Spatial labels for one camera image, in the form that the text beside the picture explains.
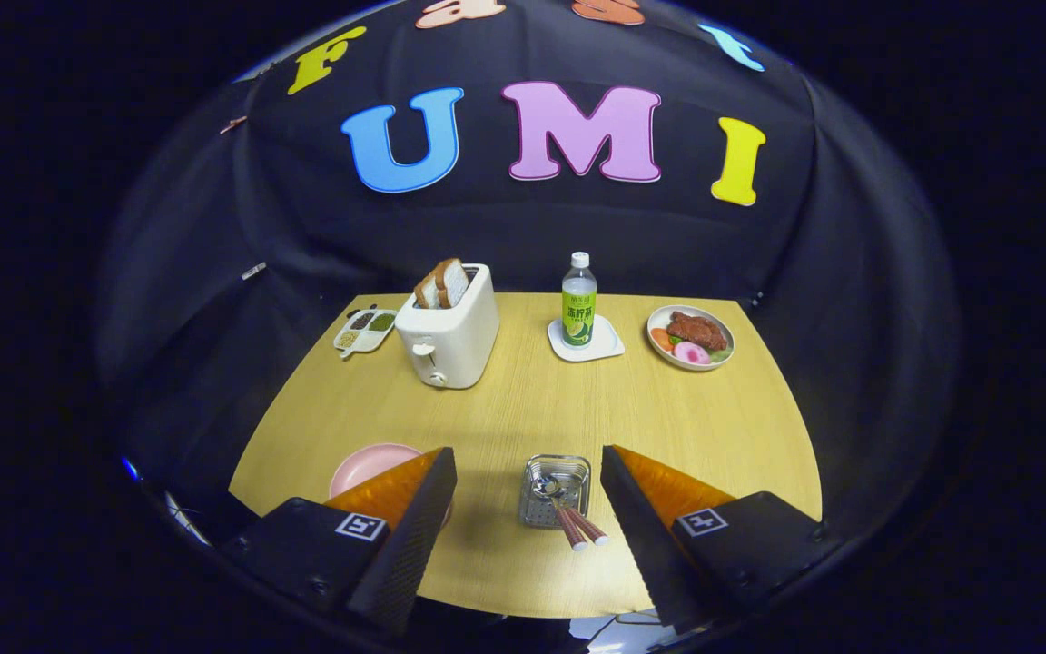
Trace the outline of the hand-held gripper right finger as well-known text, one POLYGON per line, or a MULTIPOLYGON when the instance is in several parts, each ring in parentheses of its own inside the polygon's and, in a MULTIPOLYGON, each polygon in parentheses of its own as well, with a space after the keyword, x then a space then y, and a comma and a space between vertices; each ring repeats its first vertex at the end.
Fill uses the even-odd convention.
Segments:
POLYGON ((772 492, 737 498, 618 444, 602 447, 599 480, 653 606, 677 633, 759 616, 842 546, 772 492))

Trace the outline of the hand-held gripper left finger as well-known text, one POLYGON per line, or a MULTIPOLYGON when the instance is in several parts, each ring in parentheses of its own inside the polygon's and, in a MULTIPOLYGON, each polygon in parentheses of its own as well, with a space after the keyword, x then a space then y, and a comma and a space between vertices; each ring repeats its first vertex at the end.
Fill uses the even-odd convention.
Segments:
POLYGON ((441 447, 332 500, 293 497, 223 545, 238 572, 320 618, 407 628, 457 484, 441 447))

